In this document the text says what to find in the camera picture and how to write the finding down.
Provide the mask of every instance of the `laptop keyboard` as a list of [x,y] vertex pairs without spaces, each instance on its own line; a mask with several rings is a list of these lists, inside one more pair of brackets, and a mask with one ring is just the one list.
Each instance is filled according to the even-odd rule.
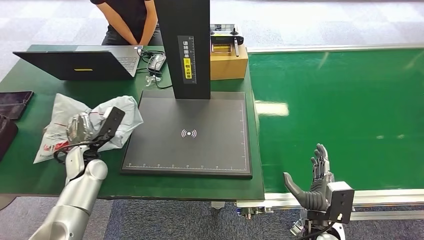
[[137,58],[136,57],[117,57],[118,61],[122,66],[129,72],[131,72],[136,66]]

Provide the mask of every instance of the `cardboard box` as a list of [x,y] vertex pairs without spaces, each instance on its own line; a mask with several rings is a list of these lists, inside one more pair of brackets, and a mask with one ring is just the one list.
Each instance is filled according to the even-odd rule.
[[234,48],[231,53],[210,53],[210,80],[244,79],[248,66],[248,51],[238,46],[239,56]]

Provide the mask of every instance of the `yellow label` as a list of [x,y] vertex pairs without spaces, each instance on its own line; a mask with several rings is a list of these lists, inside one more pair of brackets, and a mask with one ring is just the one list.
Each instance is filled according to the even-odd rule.
[[89,72],[89,71],[93,71],[93,69],[91,69],[91,68],[74,68],[73,70],[74,71],[77,71],[77,72]]
[[215,46],[213,45],[213,49],[231,49],[230,45],[226,45],[226,46]]
[[192,79],[192,64],[190,58],[183,58],[185,79]]

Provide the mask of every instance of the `gray carpet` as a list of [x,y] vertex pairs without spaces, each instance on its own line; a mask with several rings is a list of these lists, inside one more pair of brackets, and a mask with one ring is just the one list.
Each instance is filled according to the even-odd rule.
[[[421,1],[211,0],[211,22],[240,24],[248,47],[424,42]],[[89,0],[0,0],[0,81],[18,60],[12,51],[31,44],[97,45],[106,26]],[[56,201],[17,198],[0,211],[0,240],[28,239]],[[287,210],[246,220],[232,203],[215,210],[208,202],[98,200],[84,239],[292,240],[297,218],[297,210]],[[423,231],[422,220],[346,227],[349,240],[421,240]]]

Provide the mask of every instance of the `robotic arm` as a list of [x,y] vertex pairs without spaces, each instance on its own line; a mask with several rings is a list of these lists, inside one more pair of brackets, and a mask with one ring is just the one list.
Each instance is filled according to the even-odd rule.
[[[69,122],[66,132],[71,144],[54,153],[54,158],[66,167],[65,187],[30,240],[83,239],[99,189],[108,174],[98,150],[114,137],[124,115],[117,107],[106,111],[106,120],[94,138],[88,114],[80,113]],[[65,161],[60,160],[59,153],[66,154]]]
[[300,189],[289,173],[283,173],[286,188],[304,208],[290,231],[303,235],[298,240],[345,240],[341,224],[350,221],[355,191],[344,181],[334,182],[324,145],[318,143],[314,153],[309,191]]

